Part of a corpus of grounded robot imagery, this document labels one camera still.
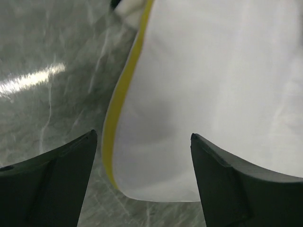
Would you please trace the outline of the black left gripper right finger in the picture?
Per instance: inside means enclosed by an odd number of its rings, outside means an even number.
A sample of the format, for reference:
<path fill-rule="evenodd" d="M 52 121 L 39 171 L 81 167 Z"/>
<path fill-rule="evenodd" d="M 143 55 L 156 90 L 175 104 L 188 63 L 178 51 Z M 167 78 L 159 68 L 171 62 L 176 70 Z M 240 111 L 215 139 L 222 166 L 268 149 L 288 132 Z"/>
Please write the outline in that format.
<path fill-rule="evenodd" d="M 302 226 L 302 178 L 257 166 L 198 134 L 191 156 L 208 227 Z"/>

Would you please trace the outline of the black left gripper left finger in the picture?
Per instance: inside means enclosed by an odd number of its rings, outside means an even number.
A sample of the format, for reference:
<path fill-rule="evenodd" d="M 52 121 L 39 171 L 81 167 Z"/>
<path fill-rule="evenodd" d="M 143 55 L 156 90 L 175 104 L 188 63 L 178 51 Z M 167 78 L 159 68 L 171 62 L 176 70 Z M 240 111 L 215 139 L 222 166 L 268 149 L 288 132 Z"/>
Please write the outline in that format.
<path fill-rule="evenodd" d="M 95 130 L 0 169 L 2 227 L 75 227 L 96 150 Z"/>

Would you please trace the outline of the white pillow with yellow edge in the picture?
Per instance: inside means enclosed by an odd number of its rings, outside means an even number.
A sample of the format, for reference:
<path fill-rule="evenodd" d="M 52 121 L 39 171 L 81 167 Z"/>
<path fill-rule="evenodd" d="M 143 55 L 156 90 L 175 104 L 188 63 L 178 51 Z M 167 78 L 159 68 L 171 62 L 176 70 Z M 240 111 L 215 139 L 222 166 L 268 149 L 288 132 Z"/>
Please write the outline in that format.
<path fill-rule="evenodd" d="M 137 31 L 102 132 L 120 192 L 199 201 L 192 133 L 302 177 L 302 1 L 147 0 Z"/>

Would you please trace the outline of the black white checkered pillowcase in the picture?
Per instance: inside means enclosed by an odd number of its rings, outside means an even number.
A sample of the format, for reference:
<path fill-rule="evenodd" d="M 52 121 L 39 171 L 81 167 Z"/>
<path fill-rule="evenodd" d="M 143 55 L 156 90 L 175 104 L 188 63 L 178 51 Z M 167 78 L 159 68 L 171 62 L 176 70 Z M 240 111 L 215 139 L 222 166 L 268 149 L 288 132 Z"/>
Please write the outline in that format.
<path fill-rule="evenodd" d="M 138 30 L 146 2 L 146 0 L 111 0 L 110 7 L 124 24 Z"/>

